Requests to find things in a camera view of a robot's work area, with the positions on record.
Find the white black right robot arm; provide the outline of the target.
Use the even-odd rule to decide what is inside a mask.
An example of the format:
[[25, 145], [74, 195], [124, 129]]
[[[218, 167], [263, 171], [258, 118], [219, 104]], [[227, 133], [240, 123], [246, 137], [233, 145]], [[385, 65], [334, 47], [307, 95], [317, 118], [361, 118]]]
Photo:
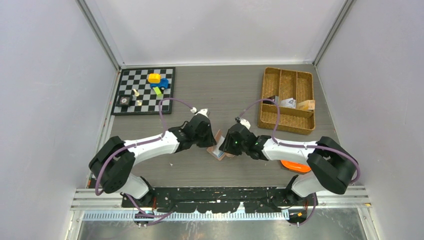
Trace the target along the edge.
[[282, 190], [282, 199], [289, 205], [299, 205], [320, 191], [343, 195], [360, 176], [358, 162], [330, 137], [299, 142], [255, 135], [242, 118], [228, 129], [219, 150], [234, 156], [246, 154], [254, 160], [284, 160], [308, 166], [309, 172], [295, 175]]

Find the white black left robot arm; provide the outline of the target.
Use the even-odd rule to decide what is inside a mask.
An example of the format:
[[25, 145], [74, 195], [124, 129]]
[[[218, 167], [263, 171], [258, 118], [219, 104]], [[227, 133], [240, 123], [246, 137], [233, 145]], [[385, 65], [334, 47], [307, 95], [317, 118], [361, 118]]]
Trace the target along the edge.
[[106, 194], [130, 195], [141, 207], [153, 202], [153, 189], [141, 176], [131, 173], [143, 161], [185, 151], [196, 145], [209, 148], [216, 145], [212, 133], [209, 110], [194, 113], [183, 125], [171, 127], [164, 133], [137, 140], [111, 137], [89, 162], [88, 167], [96, 178], [96, 188]]

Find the pink leather card holder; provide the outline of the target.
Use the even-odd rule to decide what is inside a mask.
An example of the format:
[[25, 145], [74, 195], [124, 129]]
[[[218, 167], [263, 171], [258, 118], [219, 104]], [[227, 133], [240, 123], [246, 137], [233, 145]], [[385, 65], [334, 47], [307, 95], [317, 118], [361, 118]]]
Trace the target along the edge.
[[214, 136], [214, 139], [216, 141], [216, 145], [208, 147], [206, 151], [210, 153], [214, 158], [221, 161], [224, 158], [233, 158], [235, 155], [232, 155], [230, 153], [226, 153], [224, 151], [220, 150], [220, 146], [224, 143], [225, 137], [223, 135], [223, 132], [219, 129], [217, 133]]

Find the black credit card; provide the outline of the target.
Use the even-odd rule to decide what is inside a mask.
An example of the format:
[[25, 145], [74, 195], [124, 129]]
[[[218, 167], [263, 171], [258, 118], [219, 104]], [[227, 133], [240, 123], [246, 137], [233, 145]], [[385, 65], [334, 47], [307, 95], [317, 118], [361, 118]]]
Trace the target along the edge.
[[277, 95], [270, 96], [263, 101], [264, 104], [268, 105], [279, 105], [279, 97]]

